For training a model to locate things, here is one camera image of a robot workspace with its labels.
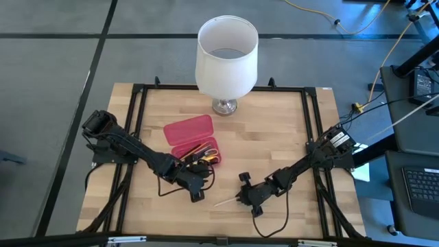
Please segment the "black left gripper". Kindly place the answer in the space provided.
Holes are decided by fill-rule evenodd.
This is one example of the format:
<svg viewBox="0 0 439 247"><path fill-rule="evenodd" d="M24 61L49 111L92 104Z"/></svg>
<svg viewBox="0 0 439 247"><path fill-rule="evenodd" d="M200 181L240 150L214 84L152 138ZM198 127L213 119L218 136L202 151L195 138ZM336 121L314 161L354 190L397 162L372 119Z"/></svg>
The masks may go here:
<svg viewBox="0 0 439 247"><path fill-rule="evenodd" d="M201 159L200 163L192 162L187 168L178 172L175 181L183 189L189 191L192 202L199 202L204 199L204 179L208 177L208 168L213 165L212 161Z"/></svg>

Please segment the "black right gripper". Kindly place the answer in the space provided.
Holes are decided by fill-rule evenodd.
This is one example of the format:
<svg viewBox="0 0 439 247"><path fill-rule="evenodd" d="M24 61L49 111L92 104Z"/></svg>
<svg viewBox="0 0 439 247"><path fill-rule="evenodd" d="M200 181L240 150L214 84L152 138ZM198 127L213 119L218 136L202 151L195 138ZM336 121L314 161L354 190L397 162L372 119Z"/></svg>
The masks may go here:
<svg viewBox="0 0 439 247"><path fill-rule="evenodd" d="M236 194L236 201L240 204L251 206L252 217L259 217L263 214L261 205L276 193L276 185L271 178L265 178L262 183L252 185L248 172L239 175L241 182L244 182L240 191Z"/></svg>

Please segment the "pale pink pen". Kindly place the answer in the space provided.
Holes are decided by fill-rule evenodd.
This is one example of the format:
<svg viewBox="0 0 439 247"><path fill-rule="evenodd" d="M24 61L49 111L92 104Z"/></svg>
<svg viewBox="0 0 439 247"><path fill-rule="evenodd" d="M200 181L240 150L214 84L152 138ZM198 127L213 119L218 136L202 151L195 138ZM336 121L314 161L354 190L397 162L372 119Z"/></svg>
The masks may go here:
<svg viewBox="0 0 439 247"><path fill-rule="evenodd" d="M221 206L223 204L227 204L229 202L235 202L235 201L237 201L237 199L238 199L238 197L229 198L227 200L223 200L221 202L218 202L218 203L214 204L213 207L218 207L218 206Z"/></svg>

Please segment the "pink plastic pencil box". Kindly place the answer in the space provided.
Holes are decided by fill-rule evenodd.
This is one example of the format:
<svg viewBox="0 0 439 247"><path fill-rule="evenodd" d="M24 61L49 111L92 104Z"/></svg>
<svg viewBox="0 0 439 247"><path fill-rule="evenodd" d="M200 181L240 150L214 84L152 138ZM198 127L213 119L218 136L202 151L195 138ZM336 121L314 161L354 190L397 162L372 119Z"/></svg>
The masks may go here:
<svg viewBox="0 0 439 247"><path fill-rule="evenodd" d="M168 124L163 128L163 132L168 144L172 146L171 154L178 158L202 144L220 150L213 136L213 120L210 115L200 115Z"/></svg>

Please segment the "white shade silver table lamp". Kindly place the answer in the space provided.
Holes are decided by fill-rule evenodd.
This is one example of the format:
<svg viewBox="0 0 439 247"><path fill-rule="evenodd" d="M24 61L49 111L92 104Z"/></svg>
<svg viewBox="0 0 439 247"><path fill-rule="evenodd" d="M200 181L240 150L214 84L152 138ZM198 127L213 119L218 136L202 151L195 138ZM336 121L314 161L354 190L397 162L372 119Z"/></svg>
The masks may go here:
<svg viewBox="0 0 439 247"><path fill-rule="evenodd" d="M213 99L221 116L237 110L237 100L258 79L259 34L249 21L232 15L208 20L198 31L195 81L199 91Z"/></svg>

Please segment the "black rig support beam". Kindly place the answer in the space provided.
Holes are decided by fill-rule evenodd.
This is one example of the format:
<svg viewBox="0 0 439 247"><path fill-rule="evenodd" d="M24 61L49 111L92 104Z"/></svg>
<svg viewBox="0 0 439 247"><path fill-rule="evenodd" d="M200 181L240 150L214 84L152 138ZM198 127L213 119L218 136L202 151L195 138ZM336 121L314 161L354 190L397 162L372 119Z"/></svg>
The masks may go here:
<svg viewBox="0 0 439 247"><path fill-rule="evenodd" d="M394 134L383 138L382 140L368 146L362 151L353 155L354 168L361 167L365 163L375 160L385 154L387 151L398 151L398 145Z"/></svg>
<svg viewBox="0 0 439 247"><path fill-rule="evenodd" d="M434 55L437 51L439 51L439 34L413 56L407 59L402 65L393 67L392 70L394 75L399 78L407 76L418 65L428 59L428 57Z"/></svg>

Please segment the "black rig crossbar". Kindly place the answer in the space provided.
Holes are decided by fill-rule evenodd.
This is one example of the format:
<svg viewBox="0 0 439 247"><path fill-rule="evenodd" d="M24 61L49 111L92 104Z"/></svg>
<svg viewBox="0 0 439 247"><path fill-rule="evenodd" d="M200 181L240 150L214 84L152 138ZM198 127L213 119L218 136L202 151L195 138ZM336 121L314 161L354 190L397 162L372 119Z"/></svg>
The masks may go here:
<svg viewBox="0 0 439 247"><path fill-rule="evenodd" d="M198 244L214 244L213 236L179 236L179 235L132 235L121 234L117 232L105 233L74 233L68 235L50 235L39 237L25 237L16 239L0 239L0 247L91 247L107 244L109 237L119 236L146 236L146 242L178 242L178 243L198 243ZM299 239L312 238L261 238L261 237L229 237L229 245L231 244L273 244L288 245L297 247ZM328 242L336 242L338 247L425 247L414 244L399 244L393 242L380 242L367 238L356 239L346 237L326 237L322 240Z"/></svg>

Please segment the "grey laptop black keyboard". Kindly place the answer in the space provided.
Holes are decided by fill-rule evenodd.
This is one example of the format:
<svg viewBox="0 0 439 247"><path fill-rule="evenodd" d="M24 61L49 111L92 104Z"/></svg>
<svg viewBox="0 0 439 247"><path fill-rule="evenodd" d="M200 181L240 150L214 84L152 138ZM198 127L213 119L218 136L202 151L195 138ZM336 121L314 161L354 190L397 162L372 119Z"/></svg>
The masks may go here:
<svg viewBox="0 0 439 247"><path fill-rule="evenodd" d="M395 229L439 241L439 157L387 151L385 161Z"/></svg>

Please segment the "grey side cart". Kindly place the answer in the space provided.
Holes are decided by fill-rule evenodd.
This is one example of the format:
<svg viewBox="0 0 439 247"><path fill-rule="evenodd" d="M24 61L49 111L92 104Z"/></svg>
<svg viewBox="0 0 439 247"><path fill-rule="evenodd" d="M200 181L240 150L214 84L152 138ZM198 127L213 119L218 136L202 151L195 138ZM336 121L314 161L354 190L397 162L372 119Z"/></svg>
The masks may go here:
<svg viewBox="0 0 439 247"><path fill-rule="evenodd" d="M392 67L380 68L398 148L407 153L439 156L439 116L408 101L409 78L394 75Z"/></svg>

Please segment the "grey blue chair leg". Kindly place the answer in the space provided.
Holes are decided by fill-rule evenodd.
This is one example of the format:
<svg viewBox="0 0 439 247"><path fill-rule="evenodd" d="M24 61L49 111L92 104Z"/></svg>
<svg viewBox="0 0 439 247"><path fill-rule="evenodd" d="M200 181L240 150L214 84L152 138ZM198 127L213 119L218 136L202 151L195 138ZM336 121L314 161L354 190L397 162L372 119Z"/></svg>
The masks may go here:
<svg viewBox="0 0 439 247"><path fill-rule="evenodd" d="M0 150L0 163L3 161L10 161L17 164L25 164L27 159L9 152Z"/></svg>

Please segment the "black power adapter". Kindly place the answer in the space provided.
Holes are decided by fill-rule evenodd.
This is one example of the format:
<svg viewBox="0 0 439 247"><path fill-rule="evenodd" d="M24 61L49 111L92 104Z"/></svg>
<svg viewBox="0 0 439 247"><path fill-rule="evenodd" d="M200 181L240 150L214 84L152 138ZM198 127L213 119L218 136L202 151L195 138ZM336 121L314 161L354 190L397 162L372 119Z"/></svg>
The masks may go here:
<svg viewBox="0 0 439 247"><path fill-rule="evenodd" d="M429 101L435 92L435 82L426 69L413 70L410 74L409 99L415 105L422 105Z"/></svg>

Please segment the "black aluminium table frame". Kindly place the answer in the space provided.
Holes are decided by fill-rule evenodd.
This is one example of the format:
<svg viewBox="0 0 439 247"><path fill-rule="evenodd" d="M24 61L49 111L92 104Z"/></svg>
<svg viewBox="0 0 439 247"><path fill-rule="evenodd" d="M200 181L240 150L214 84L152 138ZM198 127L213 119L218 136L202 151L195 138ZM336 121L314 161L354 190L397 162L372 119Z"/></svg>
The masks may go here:
<svg viewBox="0 0 439 247"><path fill-rule="evenodd" d="M168 152L163 127L199 115L210 115L222 162L215 167L215 183L205 199L192 203L189 193L157 195L157 180L145 162L134 165L122 233L196 237L273 238L323 237L312 170L298 177L289 193L289 222L270 239L261 239L252 224L251 207L229 200L238 191L238 175L249 172L260 183L278 168L290 166L306 154L305 143L338 122L331 88L298 87L294 92L253 91L241 98L236 115L212 113L211 99L192 85L153 85L147 89L140 138L152 149ZM83 230L104 207L112 185L115 165L103 165L91 174L77 230ZM339 207L365 235L353 179L342 169L332 170Z"/></svg>

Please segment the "silver rig bracket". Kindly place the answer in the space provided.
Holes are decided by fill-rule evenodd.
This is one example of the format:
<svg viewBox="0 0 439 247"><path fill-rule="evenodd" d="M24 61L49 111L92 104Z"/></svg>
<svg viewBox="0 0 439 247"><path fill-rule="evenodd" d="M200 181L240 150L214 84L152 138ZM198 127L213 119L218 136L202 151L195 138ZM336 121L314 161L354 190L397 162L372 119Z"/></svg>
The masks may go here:
<svg viewBox="0 0 439 247"><path fill-rule="evenodd" d="M338 247L336 242L322 240L299 239L297 247Z"/></svg>
<svg viewBox="0 0 439 247"><path fill-rule="evenodd" d="M135 243L135 242L146 242L146 236L119 236L119 237L109 237L108 244L124 244L124 243Z"/></svg>

